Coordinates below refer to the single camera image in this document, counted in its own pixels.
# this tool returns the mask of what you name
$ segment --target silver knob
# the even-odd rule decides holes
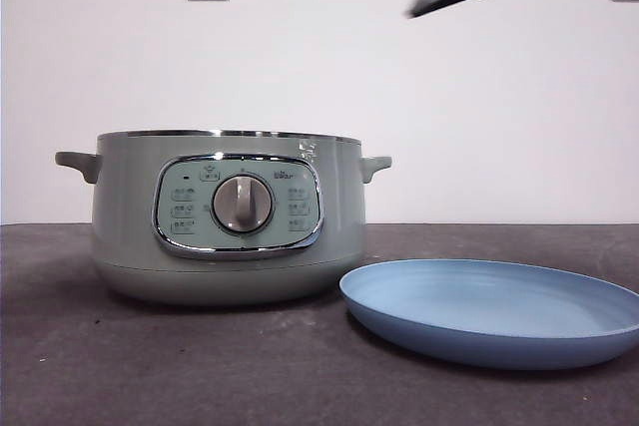
[[[266,185],[253,177],[238,175],[218,187],[213,195],[213,212],[225,228],[246,233],[269,219],[272,203]]]

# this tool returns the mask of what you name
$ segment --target mint green cooker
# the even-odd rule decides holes
[[[118,132],[56,154],[95,184],[92,255],[116,291],[175,304],[311,294],[364,252],[358,140],[255,131]]]

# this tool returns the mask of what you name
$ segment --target silver control panel frame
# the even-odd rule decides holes
[[[174,239],[169,238],[160,227],[158,221],[158,208],[160,206],[160,188],[162,181],[167,170],[175,164],[184,162],[199,162],[199,161],[223,161],[223,160],[253,160],[258,162],[271,162],[271,163],[288,163],[299,164],[308,168],[313,174],[313,178],[316,185],[316,195],[318,197],[319,205],[319,219],[315,228],[304,238],[295,241],[293,243],[282,244],[278,246],[264,246],[264,247],[248,247],[248,248],[206,248],[199,246],[190,246],[187,244],[179,243]],[[300,251],[303,248],[307,248],[315,243],[321,234],[321,227],[323,225],[323,203],[321,198],[321,186],[320,177],[318,171],[307,161],[296,158],[286,157],[281,155],[270,154],[229,154],[223,152],[216,152],[214,154],[205,155],[189,155],[182,157],[175,157],[174,159],[166,162],[160,169],[158,175],[158,181],[155,190],[155,199],[153,201],[152,212],[152,226],[153,232],[160,242],[160,245],[171,254],[175,256],[192,258],[192,259],[224,259],[224,260],[243,260],[243,259],[263,259],[273,256],[279,256],[283,254],[289,254]]]

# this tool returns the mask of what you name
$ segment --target gray tabletop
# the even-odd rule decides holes
[[[572,371],[497,371],[368,333],[338,290],[234,309],[108,291],[86,224],[2,227],[4,425],[636,425],[639,348]],[[639,290],[639,225],[369,225],[362,263],[473,257]]]

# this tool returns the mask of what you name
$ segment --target cooker base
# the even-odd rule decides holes
[[[307,296],[336,284],[361,255],[283,268],[158,271],[96,261],[98,274],[122,294],[181,305],[248,305]]]

